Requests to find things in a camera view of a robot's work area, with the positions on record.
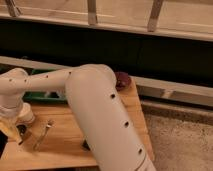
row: tiled floor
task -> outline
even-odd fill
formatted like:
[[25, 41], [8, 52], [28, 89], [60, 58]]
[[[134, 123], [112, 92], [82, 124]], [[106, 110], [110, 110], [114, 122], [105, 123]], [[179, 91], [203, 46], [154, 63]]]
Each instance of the tiled floor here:
[[184, 120], [193, 113], [182, 120], [156, 113], [145, 110], [157, 170], [213, 171], [213, 125]]

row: green object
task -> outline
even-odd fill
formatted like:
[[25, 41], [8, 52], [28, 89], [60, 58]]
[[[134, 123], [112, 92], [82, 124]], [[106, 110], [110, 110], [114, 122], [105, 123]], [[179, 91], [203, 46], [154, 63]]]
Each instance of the green object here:
[[[53, 70], [33, 69], [31, 75], [50, 72]], [[60, 98], [56, 92], [27, 92], [24, 101], [47, 102], [47, 103], [67, 103], [65, 98]]]

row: wood grain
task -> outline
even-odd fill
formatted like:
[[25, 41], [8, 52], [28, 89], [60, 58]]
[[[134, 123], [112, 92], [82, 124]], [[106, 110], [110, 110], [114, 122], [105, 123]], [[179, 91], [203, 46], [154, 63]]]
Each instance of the wood grain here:
[[[152, 146], [137, 95], [135, 83], [119, 93], [151, 159]], [[97, 166], [90, 151], [82, 148], [84, 136], [67, 105], [32, 104], [36, 120], [29, 129], [31, 136], [21, 145], [9, 141], [0, 160], [0, 170], [32, 170]], [[32, 147], [49, 119], [54, 120], [39, 151]]]

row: white cylinder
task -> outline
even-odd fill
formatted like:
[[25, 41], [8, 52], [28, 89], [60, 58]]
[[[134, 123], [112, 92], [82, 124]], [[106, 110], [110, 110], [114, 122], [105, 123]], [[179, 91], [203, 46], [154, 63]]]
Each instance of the white cylinder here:
[[150, 159], [108, 78], [92, 66], [74, 70], [66, 82], [69, 105], [102, 171], [147, 168]]

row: metal tool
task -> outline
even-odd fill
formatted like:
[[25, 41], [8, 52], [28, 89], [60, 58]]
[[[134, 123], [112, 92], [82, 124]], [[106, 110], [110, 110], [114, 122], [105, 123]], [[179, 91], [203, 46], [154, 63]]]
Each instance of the metal tool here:
[[45, 128], [44, 128], [44, 132], [42, 132], [42, 134], [40, 135], [40, 137], [38, 138], [38, 140], [36, 141], [35, 145], [33, 146], [33, 150], [37, 150], [38, 147], [41, 145], [42, 141], [44, 140], [48, 130], [52, 127], [52, 125], [54, 124], [53, 120], [48, 120]]

